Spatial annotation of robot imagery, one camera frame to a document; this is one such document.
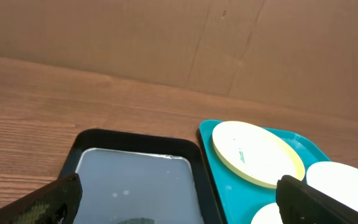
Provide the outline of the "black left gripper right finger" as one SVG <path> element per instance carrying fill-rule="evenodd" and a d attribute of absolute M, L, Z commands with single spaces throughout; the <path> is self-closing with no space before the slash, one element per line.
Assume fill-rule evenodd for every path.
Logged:
<path fill-rule="evenodd" d="M 358 212 L 304 182 L 284 175 L 276 188 L 284 224 L 358 224 Z"/>

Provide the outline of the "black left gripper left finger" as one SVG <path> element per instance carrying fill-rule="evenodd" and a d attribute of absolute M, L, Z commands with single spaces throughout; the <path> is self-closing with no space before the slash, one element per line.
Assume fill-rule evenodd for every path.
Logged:
<path fill-rule="evenodd" d="M 0 224 L 71 224 L 82 192 L 74 172 L 0 208 Z"/>

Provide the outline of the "light blue plate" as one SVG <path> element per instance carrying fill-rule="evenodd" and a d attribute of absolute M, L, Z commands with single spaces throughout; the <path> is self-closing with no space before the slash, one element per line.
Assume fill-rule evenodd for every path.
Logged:
<path fill-rule="evenodd" d="M 306 172 L 308 185 L 358 212 L 358 169 L 332 161 L 317 162 Z"/>

